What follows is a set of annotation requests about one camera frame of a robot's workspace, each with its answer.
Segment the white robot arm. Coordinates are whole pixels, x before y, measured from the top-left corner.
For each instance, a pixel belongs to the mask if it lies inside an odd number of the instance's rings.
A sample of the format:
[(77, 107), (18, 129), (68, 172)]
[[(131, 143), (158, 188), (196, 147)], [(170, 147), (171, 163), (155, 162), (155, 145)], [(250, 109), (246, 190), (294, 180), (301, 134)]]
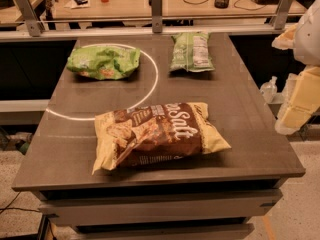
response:
[(294, 59), (305, 65), (295, 78), (288, 78), (288, 96), (275, 123), (277, 133), (291, 135), (320, 108), (320, 0), (308, 8), (298, 23), (276, 37), (272, 46), (292, 49)]

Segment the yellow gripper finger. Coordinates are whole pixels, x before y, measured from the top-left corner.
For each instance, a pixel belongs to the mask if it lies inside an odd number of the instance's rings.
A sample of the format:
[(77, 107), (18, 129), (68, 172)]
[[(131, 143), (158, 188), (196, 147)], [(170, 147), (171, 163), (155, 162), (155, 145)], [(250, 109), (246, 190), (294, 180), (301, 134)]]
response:
[(273, 40), (271, 46), (280, 50), (293, 49), (296, 29), (297, 24), (290, 26), (287, 30)]
[(320, 67), (306, 66), (298, 75), (290, 74), (283, 94), (284, 102), (277, 114), (275, 130), (291, 135), (320, 108)]

